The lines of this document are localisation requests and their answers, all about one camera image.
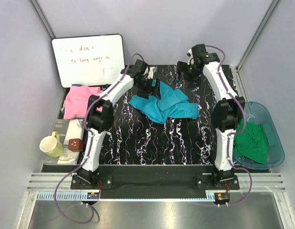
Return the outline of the teal t shirt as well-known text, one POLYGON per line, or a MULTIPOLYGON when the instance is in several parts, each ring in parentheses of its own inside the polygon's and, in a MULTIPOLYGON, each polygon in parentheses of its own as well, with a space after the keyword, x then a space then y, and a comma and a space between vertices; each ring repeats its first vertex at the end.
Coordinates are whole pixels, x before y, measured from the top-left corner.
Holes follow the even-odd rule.
POLYGON ((160 95, 160 99, 152 95, 148 99, 134 95, 129 104, 157 124, 166 123, 168 118, 197 119, 199 117, 198 104, 190 103, 180 89, 174 90, 161 82, 160 95))

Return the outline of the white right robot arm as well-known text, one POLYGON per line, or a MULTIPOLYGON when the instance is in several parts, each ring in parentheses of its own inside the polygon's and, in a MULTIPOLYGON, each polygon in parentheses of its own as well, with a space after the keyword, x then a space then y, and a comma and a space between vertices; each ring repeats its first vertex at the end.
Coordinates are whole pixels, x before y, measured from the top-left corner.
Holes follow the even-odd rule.
POLYGON ((217 104, 211 114, 211 122, 216 130, 217 150, 210 182, 222 189, 233 180, 233 140, 237 127, 245 117, 245 99, 239 97, 229 85, 222 70, 222 60, 214 52, 207 52, 205 44, 193 46, 187 53, 187 62, 177 62, 176 80, 183 77, 200 84, 205 76, 214 92, 217 104))

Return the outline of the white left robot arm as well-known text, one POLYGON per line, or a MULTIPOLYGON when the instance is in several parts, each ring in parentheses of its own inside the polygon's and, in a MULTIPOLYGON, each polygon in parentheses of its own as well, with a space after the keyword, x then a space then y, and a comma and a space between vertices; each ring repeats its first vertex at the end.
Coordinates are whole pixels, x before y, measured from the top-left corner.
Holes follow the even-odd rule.
POLYGON ((138 59, 133 66, 121 70, 118 78, 104 92, 89 97, 84 117, 87 142, 80 168, 76 170, 86 188, 92 189, 97 185, 100 151, 104 137, 114 122, 114 105, 133 87, 138 89, 137 95, 141 98, 154 96, 160 99, 160 80, 154 79, 156 71, 154 66, 138 59))

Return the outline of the white dry erase board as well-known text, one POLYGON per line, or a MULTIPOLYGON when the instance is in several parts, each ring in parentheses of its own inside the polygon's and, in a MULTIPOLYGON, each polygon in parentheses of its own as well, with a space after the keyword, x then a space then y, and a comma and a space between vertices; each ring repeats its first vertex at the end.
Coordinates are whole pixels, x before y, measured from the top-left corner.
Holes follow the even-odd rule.
POLYGON ((125 67, 120 34, 56 38, 52 48, 63 88, 112 84, 125 67))

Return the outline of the pink folded t shirt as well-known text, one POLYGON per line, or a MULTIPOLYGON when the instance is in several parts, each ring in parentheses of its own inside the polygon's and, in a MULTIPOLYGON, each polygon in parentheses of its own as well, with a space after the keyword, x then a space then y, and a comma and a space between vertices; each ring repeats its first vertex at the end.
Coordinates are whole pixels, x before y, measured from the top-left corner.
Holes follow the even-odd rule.
POLYGON ((103 90, 100 87, 71 86, 64 101, 65 120, 84 118, 87 112, 88 100, 91 95, 98 96, 103 90))

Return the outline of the teal plastic basin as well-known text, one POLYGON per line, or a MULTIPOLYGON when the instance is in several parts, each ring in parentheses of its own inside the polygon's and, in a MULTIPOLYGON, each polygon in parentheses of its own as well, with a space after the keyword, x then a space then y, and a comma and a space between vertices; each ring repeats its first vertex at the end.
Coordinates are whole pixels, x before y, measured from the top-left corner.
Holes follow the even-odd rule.
POLYGON ((234 142, 231 144, 233 149, 233 161, 247 169, 255 170, 268 170, 280 166, 284 161, 285 154, 269 111, 260 103, 247 102, 244 107, 244 112, 246 119, 241 120, 236 131, 241 131, 243 123, 246 122, 263 126, 268 143, 267 164, 259 164, 243 156, 237 157, 234 150, 234 142))

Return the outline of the black white manual booklet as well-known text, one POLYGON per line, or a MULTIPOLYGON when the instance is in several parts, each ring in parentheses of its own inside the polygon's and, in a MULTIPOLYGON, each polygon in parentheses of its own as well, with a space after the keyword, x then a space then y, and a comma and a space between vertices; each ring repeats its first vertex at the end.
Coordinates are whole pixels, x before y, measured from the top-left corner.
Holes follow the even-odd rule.
POLYGON ((50 157, 44 153, 43 163, 46 164, 62 164, 62 165, 75 165, 80 152, 72 152, 68 149, 68 142, 73 138, 83 139, 84 125, 82 119, 63 120, 57 119, 52 132, 58 132, 60 142, 63 145, 63 155, 57 158, 50 157))

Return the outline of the brown cube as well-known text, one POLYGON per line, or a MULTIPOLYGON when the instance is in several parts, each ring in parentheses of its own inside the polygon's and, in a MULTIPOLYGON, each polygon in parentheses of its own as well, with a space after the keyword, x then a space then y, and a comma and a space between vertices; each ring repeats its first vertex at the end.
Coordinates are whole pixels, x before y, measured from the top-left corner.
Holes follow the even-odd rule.
POLYGON ((82 152, 84 149, 84 143, 80 138, 70 139, 68 142, 68 149, 72 152, 82 152))

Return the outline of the green t shirt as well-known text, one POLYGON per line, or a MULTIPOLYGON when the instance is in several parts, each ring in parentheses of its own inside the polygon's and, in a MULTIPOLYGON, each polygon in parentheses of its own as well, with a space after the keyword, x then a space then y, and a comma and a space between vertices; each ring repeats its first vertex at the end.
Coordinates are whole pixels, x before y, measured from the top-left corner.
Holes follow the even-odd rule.
POLYGON ((256 163, 266 165, 268 143, 262 125, 246 122, 240 135, 234 137, 234 150, 237 157, 245 157, 256 163))

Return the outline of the yellow green mug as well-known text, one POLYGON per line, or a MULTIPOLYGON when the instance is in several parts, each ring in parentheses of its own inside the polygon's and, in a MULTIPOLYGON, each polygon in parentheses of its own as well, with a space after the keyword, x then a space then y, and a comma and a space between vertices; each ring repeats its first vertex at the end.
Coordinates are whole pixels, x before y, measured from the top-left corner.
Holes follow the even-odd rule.
POLYGON ((63 155, 63 145, 60 142, 59 133, 56 131, 52 132, 51 136, 43 138, 39 148, 50 157, 57 158, 63 155))

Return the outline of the aluminium frame rail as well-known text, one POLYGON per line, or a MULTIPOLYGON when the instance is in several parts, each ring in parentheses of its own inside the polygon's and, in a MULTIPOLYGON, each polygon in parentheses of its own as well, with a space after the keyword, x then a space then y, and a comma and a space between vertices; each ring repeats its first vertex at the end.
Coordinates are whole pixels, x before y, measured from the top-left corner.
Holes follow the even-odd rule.
POLYGON ((210 174, 191 173, 102 173, 90 184, 77 175, 63 173, 33 173, 28 190, 96 189, 100 182, 101 189, 113 190, 118 187, 188 187, 198 190, 284 192, 285 187, 278 173, 237 173, 230 181, 214 184, 210 174))

